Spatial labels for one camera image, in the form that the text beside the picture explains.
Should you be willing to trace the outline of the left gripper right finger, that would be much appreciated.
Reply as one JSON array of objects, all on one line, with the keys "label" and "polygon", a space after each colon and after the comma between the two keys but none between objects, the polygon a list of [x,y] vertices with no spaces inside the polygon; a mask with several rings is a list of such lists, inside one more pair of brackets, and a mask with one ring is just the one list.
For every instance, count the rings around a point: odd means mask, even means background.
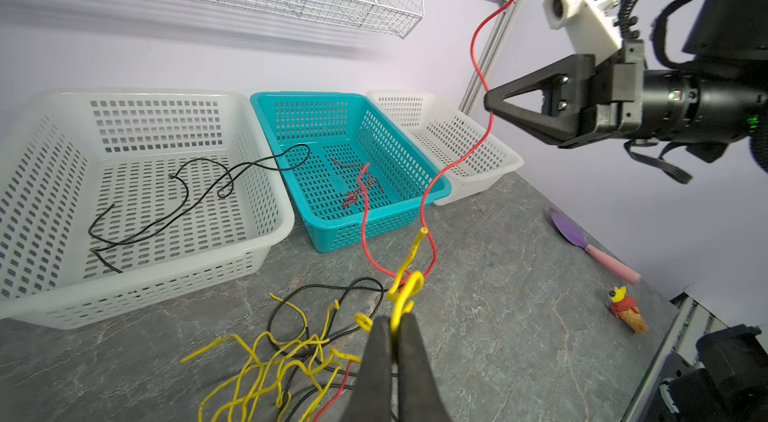
[{"label": "left gripper right finger", "polygon": [[449,422],[450,416],[440,397],[417,319],[410,313],[400,320],[397,365],[399,420]]}]

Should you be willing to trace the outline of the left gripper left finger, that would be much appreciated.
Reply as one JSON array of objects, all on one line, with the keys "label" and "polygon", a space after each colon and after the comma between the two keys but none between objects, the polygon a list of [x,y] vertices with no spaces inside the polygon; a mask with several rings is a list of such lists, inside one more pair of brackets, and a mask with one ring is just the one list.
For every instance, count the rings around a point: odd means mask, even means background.
[{"label": "left gripper left finger", "polygon": [[390,319],[379,316],[365,346],[353,393],[341,421],[391,420],[393,349]]}]

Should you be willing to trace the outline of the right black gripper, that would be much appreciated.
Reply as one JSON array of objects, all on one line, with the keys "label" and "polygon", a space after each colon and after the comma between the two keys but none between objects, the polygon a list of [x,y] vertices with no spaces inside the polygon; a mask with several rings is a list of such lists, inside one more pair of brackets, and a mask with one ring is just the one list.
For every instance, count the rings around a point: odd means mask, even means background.
[{"label": "right black gripper", "polygon": [[621,138],[631,158],[666,173],[680,169],[634,149],[664,142],[663,153],[683,147],[711,163],[748,139],[765,169],[767,0],[672,0],[648,42],[661,70],[642,62],[638,2],[622,2],[622,48],[595,76],[594,56],[571,54],[489,90],[485,109],[548,145]]}]

